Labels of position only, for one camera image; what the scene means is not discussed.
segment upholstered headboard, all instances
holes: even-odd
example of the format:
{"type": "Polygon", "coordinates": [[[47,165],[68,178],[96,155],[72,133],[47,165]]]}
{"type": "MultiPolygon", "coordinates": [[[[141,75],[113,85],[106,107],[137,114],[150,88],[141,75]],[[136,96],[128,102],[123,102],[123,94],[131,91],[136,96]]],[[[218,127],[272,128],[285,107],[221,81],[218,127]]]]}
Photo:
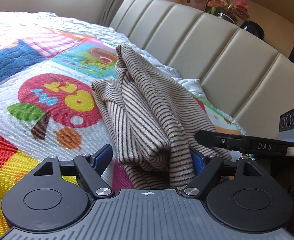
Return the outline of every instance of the upholstered headboard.
{"type": "Polygon", "coordinates": [[[182,78],[199,78],[209,101],[249,135],[277,138],[280,114],[294,107],[294,64],[270,45],[164,0],[125,0],[110,26],[182,78]]]}

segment bedspread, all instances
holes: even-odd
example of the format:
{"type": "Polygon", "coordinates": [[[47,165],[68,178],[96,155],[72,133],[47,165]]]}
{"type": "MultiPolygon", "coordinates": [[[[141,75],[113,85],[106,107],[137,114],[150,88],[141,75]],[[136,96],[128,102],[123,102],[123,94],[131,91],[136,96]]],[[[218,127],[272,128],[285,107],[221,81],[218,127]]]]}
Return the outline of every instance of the bedspread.
{"type": "MultiPolygon", "coordinates": [[[[176,73],[111,28],[75,19],[68,19],[68,25],[67,18],[61,24],[57,16],[42,21],[47,13],[40,13],[39,21],[35,15],[29,21],[32,14],[13,14],[7,24],[9,15],[0,13],[0,203],[6,191],[45,157],[72,160],[112,145],[90,85],[93,78],[116,77],[116,44],[128,42],[166,74],[176,73]]],[[[221,131],[242,133],[234,120],[208,102],[195,100],[221,131]]],[[[113,150],[113,161],[102,177],[115,191],[130,188],[113,150]]],[[[74,177],[65,179],[76,182],[74,177]]],[[[0,236],[6,230],[0,209],[0,236]]]]}

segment striped cloth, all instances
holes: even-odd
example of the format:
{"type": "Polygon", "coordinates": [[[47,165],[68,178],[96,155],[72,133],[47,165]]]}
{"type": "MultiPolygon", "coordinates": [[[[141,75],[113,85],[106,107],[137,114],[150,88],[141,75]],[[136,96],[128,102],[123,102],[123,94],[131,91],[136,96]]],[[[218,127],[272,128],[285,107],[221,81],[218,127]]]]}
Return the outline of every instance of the striped cloth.
{"type": "Polygon", "coordinates": [[[189,146],[204,155],[221,148],[199,145],[200,129],[215,131],[206,113],[188,91],[133,51],[116,48],[115,79],[95,79],[93,96],[135,188],[183,189],[194,177],[189,146]]]}

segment bed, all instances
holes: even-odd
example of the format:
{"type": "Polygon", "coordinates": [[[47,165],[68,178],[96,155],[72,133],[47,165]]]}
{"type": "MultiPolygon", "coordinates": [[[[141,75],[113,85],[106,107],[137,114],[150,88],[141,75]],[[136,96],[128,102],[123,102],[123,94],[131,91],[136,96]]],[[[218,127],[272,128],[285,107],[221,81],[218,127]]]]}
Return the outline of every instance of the bed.
{"type": "MultiPolygon", "coordinates": [[[[48,155],[71,160],[112,144],[90,84],[116,77],[115,46],[123,42],[183,85],[220,132],[276,138],[279,115],[294,107],[287,58],[193,8],[125,0],[110,27],[0,12],[0,202],[48,155]]],[[[132,187],[116,150],[102,176],[115,191],[132,187]]],[[[0,236],[6,230],[0,210],[0,236]]]]}

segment pink plush toy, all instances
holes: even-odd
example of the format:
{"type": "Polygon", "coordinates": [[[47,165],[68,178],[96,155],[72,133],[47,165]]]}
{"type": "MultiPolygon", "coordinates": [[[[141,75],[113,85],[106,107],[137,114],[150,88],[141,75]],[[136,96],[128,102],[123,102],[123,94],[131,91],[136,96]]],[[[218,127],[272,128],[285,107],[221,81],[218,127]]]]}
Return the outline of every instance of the pink plush toy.
{"type": "Polygon", "coordinates": [[[206,7],[206,0],[181,0],[183,5],[187,5],[203,11],[206,7]]]}

